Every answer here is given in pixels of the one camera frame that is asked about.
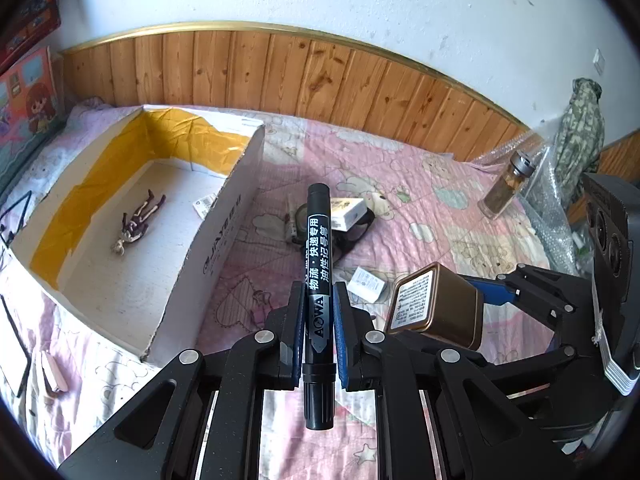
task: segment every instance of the cartoon poster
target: cartoon poster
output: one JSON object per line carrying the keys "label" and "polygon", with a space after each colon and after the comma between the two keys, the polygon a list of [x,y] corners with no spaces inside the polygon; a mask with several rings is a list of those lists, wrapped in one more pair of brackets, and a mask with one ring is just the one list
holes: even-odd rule
{"label": "cartoon poster", "polygon": [[0,195],[60,124],[47,47],[0,76]]}
{"label": "cartoon poster", "polygon": [[28,0],[0,37],[0,74],[59,26],[58,0]]}

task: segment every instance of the white wall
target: white wall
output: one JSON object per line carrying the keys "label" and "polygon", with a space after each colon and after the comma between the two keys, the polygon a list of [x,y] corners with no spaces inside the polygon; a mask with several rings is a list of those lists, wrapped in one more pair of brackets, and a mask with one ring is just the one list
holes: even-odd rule
{"label": "white wall", "polygon": [[[603,0],[60,0],[54,46],[143,25],[249,20],[333,32],[467,84],[530,126],[562,113],[571,82],[603,87],[606,142],[640,126],[640,59]],[[599,47],[604,76],[591,61]]]}

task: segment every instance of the light switch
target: light switch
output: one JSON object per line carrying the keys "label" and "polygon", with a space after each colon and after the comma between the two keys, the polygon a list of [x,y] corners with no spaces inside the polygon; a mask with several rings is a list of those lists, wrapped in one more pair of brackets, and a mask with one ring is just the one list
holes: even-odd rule
{"label": "light switch", "polygon": [[604,56],[599,48],[596,49],[596,53],[593,56],[593,65],[596,67],[598,74],[602,75],[604,72]]}

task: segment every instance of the patterned bedding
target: patterned bedding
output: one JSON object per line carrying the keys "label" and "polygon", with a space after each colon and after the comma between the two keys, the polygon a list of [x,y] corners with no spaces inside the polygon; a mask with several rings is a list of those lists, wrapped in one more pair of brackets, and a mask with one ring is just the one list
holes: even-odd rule
{"label": "patterned bedding", "polygon": [[[65,131],[25,172],[7,203],[31,189],[34,202],[47,182],[88,142],[130,108],[78,105]],[[494,277],[516,263],[548,267],[540,241],[519,204],[494,222],[476,207],[490,174],[418,148],[363,132],[299,118],[243,112],[266,125],[264,165],[257,195],[244,218],[210,300],[197,348],[229,348],[262,327],[287,303],[290,283],[303,277],[300,252],[284,241],[288,204],[302,204],[306,188],[325,182],[332,196],[363,197],[376,214],[367,235],[334,268],[336,280],[364,267],[386,281],[376,303],[351,297],[382,328],[393,284],[438,260],[456,272]],[[58,465],[156,370],[89,330],[40,292],[6,254],[0,290],[29,351],[56,358],[69,392],[50,398],[32,370],[26,394],[15,399],[0,376],[0,393],[25,431]],[[502,363],[545,351],[552,333],[512,306],[486,306],[480,351]],[[333,431],[305,429],[302,388],[267,392],[262,422],[260,478],[375,478],[376,423],[372,393],[337,388]]]}

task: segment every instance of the blue gripper pad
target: blue gripper pad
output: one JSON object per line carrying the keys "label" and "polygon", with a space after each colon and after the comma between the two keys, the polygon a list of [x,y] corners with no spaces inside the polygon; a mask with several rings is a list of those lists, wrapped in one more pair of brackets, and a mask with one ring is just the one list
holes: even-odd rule
{"label": "blue gripper pad", "polygon": [[507,287],[504,283],[494,282],[494,280],[474,280],[466,278],[484,296],[484,302],[491,305],[503,305],[516,301],[515,290]]}
{"label": "blue gripper pad", "polygon": [[338,358],[338,377],[343,388],[347,387],[347,348],[344,344],[344,329],[342,328],[342,313],[340,312],[340,295],[334,285],[334,332],[335,353]]}
{"label": "blue gripper pad", "polygon": [[300,303],[298,304],[298,316],[296,317],[296,336],[293,339],[293,383],[297,385],[300,382],[302,374],[302,347],[305,338],[305,312],[306,312],[306,284],[302,284],[302,294],[300,294]]}

